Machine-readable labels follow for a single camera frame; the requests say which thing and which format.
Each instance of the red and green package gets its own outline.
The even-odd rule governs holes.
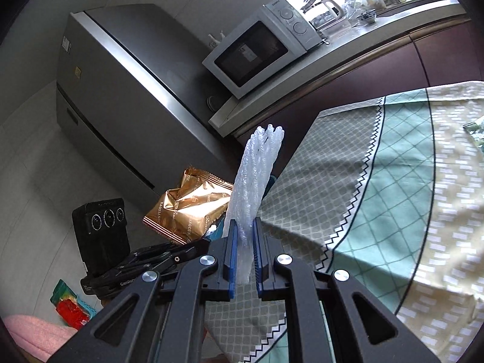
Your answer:
[[[66,321],[66,323],[77,330],[82,328],[96,314],[96,311],[88,304],[84,303],[69,288],[66,283],[59,280],[50,302],[54,304],[56,311]]]

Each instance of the microwave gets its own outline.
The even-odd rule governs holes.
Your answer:
[[[286,0],[263,5],[227,35],[203,65],[237,98],[321,43]]]

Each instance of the kettle handle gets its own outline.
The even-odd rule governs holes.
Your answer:
[[[338,10],[338,14],[335,13],[335,11],[332,9],[332,7],[328,7],[327,3],[331,3],[335,6],[335,8]],[[324,4],[325,7],[328,9],[328,11],[335,17],[335,19],[343,19],[345,12],[342,7],[340,7],[334,0],[321,0],[319,4]]]

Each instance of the pink cloth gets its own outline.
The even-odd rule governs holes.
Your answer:
[[[28,315],[8,316],[3,322],[17,345],[42,361],[47,361],[77,332]]]

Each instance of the kitchen counter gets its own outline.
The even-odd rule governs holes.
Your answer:
[[[341,66],[352,57],[394,40],[413,29],[465,14],[457,0],[437,1],[377,18],[373,25],[357,26],[330,45],[320,44],[299,60],[275,74],[240,100],[232,96],[210,119],[221,136],[228,136],[291,91]]]

